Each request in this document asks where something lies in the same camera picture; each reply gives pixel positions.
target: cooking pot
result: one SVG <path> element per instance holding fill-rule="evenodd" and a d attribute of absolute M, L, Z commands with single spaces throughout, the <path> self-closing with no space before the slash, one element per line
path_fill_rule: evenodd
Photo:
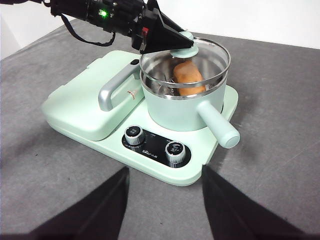
<path fill-rule="evenodd" d="M 170 50 L 144 54 L 140 58 L 140 79 L 148 112 L 160 126 L 174 131 L 196 131 L 209 127 L 219 144 L 232 148 L 239 132 L 221 115 L 231 55 L 217 42 L 194 38 L 198 53 L 189 58 L 175 57 Z M 174 68 L 192 61 L 203 81 L 177 83 Z M 181 88 L 205 86 L 205 91 L 180 95 Z"/>

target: gray table surface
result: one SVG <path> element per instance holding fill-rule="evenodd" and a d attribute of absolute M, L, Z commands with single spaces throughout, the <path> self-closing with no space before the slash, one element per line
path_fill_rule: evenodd
<path fill-rule="evenodd" d="M 81 36 L 110 34 L 74 20 Z M 233 149 L 210 165 L 249 197 L 309 233 L 320 232 L 320 50 L 196 34 L 232 55 L 228 84 L 239 93 Z M 86 196 L 124 165 L 49 127 L 48 95 L 112 50 L 60 27 L 1 62 L 1 231 L 26 233 Z M 130 168 L 121 240 L 212 239 L 202 183 L 176 187 Z"/>

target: control panel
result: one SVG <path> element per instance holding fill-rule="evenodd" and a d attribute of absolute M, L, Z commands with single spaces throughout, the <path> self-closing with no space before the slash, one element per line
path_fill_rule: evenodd
<path fill-rule="evenodd" d="M 125 130 L 122 144 L 127 149 L 171 168 L 181 168 L 191 159 L 190 149 L 182 142 L 152 133 L 138 125 L 129 126 Z"/>

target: silver knob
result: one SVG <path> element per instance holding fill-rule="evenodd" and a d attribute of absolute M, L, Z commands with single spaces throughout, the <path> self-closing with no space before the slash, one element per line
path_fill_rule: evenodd
<path fill-rule="evenodd" d="M 185 160 L 186 147 L 179 141 L 171 141 L 165 146 L 166 158 L 172 164 L 179 164 Z"/>
<path fill-rule="evenodd" d="M 125 130 L 124 137 L 128 144 L 132 146 L 139 145 L 145 140 L 144 131 L 140 126 L 133 125 Z"/>

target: bread roll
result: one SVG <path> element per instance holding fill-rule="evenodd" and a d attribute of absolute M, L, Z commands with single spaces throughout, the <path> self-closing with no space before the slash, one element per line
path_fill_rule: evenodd
<path fill-rule="evenodd" d="M 200 82 L 204 79 L 197 66 L 191 60 L 187 60 L 175 66 L 173 70 L 173 76 L 176 82 L 179 84 L 195 83 Z M 179 88 L 178 91 L 181 96 L 188 96 L 202 93 L 206 91 L 206 87 L 197 86 L 189 88 Z"/>

